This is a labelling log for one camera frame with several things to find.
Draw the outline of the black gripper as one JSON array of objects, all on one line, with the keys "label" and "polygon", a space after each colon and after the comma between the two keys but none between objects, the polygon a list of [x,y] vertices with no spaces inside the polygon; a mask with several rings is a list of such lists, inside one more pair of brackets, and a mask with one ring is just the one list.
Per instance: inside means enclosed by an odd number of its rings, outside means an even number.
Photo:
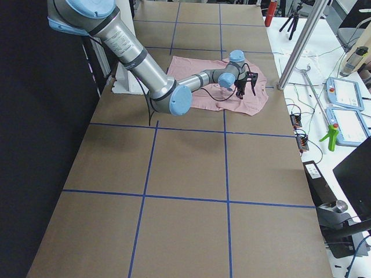
[{"label": "black gripper", "polygon": [[235,81],[235,87],[237,89],[236,96],[239,99],[243,99],[243,96],[245,94],[246,81],[245,80]]}]

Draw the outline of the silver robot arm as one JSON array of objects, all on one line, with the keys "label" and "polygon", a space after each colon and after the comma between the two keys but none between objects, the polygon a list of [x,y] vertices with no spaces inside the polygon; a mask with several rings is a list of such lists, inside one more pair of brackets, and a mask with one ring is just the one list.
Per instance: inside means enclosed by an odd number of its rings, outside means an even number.
[{"label": "silver robot arm", "polygon": [[192,104],[194,91],[217,83],[235,85],[242,98],[252,73],[242,51],[230,53],[222,69],[207,69],[181,81],[168,76],[121,19],[115,1],[48,1],[48,21],[52,29],[67,34],[99,38],[123,66],[147,87],[147,104],[156,112],[184,115]]}]

